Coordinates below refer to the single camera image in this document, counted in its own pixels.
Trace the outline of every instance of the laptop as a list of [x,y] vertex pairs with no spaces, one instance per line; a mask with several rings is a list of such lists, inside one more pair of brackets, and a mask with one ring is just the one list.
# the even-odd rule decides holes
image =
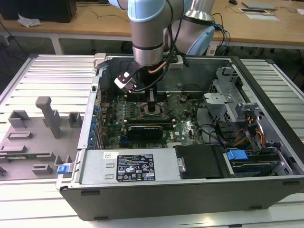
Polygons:
[[242,4],[249,9],[259,9],[259,10],[276,10],[277,8],[270,3],[253,2],[250,0],[243,0]]

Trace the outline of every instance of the power supply label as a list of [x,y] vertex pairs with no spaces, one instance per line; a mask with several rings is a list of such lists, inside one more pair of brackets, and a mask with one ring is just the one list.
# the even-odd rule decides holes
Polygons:
[[118,182],[154,181],[153,154],[117,156]]

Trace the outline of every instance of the copper pipe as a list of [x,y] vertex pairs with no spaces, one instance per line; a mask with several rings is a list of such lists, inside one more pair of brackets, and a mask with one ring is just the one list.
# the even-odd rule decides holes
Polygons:
[[157,72],[160,71],[160,69],[164,68],[165,65],[167,65],[167,62],[164,61],[158,68],[156,68],[155,70],[149,70],[149,74],[153,75],[153,74],[156,74]]

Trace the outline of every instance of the green circuit board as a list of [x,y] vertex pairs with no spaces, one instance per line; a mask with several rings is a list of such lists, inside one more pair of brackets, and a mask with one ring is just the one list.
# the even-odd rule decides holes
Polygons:
[[[157,104],[162,112],[154,115],[143,113],[145,102],[139,102],[139,99],[137,102],[135,100],[130,102],[124,96],[116,96],[111,103],[111,108],[107,110],[107,116],[111,116],[111,119],[107,118],[104,124],[104,129],[107,131],[104,148],[147,149],[168,148],[178,144],[203,144],[204,140],[196,122],[192,119],[196,104],[197,99],[188,99],[185,94],[170,94],[163,102]],[[159,140],[149,140],[149,138],[140,141],[129,140],[128,127],[141,124],[163,126],[162,138]]]

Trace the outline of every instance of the sticker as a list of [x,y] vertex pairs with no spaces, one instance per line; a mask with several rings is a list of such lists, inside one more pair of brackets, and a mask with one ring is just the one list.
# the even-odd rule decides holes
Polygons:
[[116,176],[118,182],[155,181],[153,154],[117,155]]
[[116,159],[118,152],[104,152],[104,159]]
[[8,157],[8,160],[26,159],[26,157]]

